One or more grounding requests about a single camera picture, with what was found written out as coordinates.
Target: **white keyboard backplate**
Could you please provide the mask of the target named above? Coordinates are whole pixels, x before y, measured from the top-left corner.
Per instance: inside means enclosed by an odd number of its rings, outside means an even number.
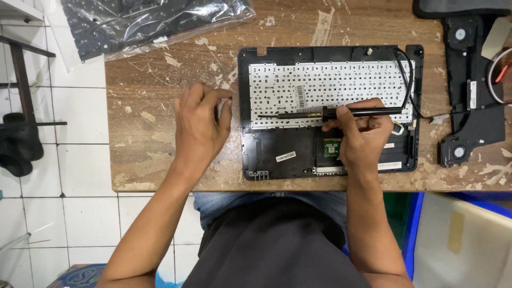
[[[409,79],[409,65],[402,61]],[[303,86],[305,108],[337,107],[378,97],[386,107],[401,106],[406,96],[400,69],[396,61],[297,63],[293,66],[276,64],[249,65],[251,128],[295,128],[321,126],[322,120],[258,117],[294,113],[298,108],[296,86]],[[408,102],[402,114],[391,118],[400,123],[412,122],[412,106]]]

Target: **hand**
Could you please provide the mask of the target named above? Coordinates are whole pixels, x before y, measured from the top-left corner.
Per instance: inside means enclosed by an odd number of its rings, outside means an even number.
[[[342,145],[339,156],[350,173],[364,174],[378,172],[377,165],[384,145],[393,130],[389,116],[372,116],[355,118],[349,108],[384,107],[379,98],[363,100],[340,106],[336,109],[337,120],[327,122],[322,131],[334,127],[343,130]]]
[[[185,89],[182,98],[174,99],[176,157],[173,164],[177,170],[200,172],[201,177],[222,150],[231,130],[231,96],[227,90],[195,83]],[[222,105],[217,122],[214,111],[222,98],[229,100]]]

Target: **soldering iron handle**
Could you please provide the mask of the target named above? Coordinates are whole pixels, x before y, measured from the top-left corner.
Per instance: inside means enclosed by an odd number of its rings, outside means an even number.
[[[376,107],[376,108],[352,108],[350,112],[355,117],[370,117],[382,115],[396,115],[402,114],[402,107]],[[322,110],[322,121],[336,119],[336,109],[324,107]]]

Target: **white cable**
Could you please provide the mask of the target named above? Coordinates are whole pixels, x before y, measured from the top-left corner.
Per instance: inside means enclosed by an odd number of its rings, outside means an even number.
[[[498,96],[496,95],[496,93],[494,92],[494,88],[493,88],[493,82],[491,80],[491,76],[493,75],[493,71],[494,71],[494,67],[496,67],[496,64],[498,63],[498,61],[503,58],[505,55],[507,55],[510,51],[512,51],[512,48],[508,49],[507,51],[501,53],[493,62],[493,65],[490,67],[490,70],[489,70],[489,75],[487,76],[487,85],[489,86],[489,90],[490,90],[490,93],[491,95],[493,96],[493,98],[498,102],[498,103],[501,103],[501,104],[505,104],[505,102],[503,102],[503,100],[501,100],[500,98],[498,98]]]

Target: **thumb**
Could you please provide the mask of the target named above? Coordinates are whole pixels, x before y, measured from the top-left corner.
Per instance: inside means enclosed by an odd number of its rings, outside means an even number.
[[[226,131],[227,134],[231,131],[231,117],[232,117],[232,111],[231,111],[231,104],[233,103],[233,100],[229,99],[228,101],[224,102],[221,109],[221,116],[219,117],[219,127]]]
[[[336,116],[341,124],[343,134],[347,135],[349,138],[361,137],[361,133],[355,123],[355,117],[347,107],[338,107],[336,109]]]

